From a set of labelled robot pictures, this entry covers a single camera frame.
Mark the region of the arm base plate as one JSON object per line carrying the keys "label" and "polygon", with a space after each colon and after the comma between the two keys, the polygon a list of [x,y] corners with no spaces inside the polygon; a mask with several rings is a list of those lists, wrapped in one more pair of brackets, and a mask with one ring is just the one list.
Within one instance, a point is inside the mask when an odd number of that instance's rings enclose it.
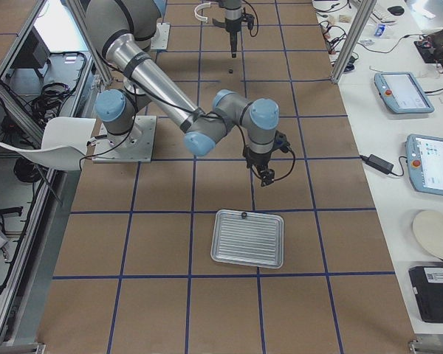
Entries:
{"label": "arm base plate", "polygon": [[133,130],[127,140],[117,147],[126,135],[108,135],[106,128],[101,124],[100,135],[106,135],[106,137],[95,142],[92,161],[94,163],[150,162],[154,149],[156,126],[156,116],[137,115]]}
{"label": "arm base plate", "polygon": [[168,48],[170,29],[169,23],[157,23],[156,32],[151,39],[151,50],[164,51]]}

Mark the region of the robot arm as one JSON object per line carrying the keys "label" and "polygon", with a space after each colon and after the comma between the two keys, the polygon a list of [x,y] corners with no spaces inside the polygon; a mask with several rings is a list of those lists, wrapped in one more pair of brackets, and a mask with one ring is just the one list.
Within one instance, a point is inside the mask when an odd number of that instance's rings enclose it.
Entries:
{"label": "robot arm", "polygon": [[205,156],[234,126],[247,132],[243,156],[254,167],[263,186],[272,184],[269,161],[280,136],[278,104],[271,99],[249,101],[231,90],[221,90],[211,112],[204,112],[167,76],[143,49],[165,14],[164,1],[91,1],[85,24],[97,53],[113,63],[130,83],[143,90],[184,133],[185,147],[194,156]]}
{"label": "robot arm", "polygon": [[224,21],[218,27],[225,29],[230,37],[230,53],[236,58],[238,49],[238,34],[241,31],[242,7],[240,0],[219,1],[219,7],[224,9]]}

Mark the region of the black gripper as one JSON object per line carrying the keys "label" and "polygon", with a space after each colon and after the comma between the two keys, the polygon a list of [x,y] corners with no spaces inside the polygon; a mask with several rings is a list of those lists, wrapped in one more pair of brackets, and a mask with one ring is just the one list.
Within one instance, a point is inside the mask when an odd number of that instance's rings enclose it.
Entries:
{"label": "black gripper", "polygon": [[256,168],[260,176],[262,187],[272,184],[275,180],[275,171],[269,168],[271,155],[272,150],[269,150],[266,153],[256,153],[249,146],[245,147],[247,169],[251,169],[252,167]]}
{"label": "black gripper", "polygon": [[224,10],[225,29],[230,33],[230,53],[231,58],[237,57],[238,35],[241,31],[242,10],[237,8],[226,8]]}

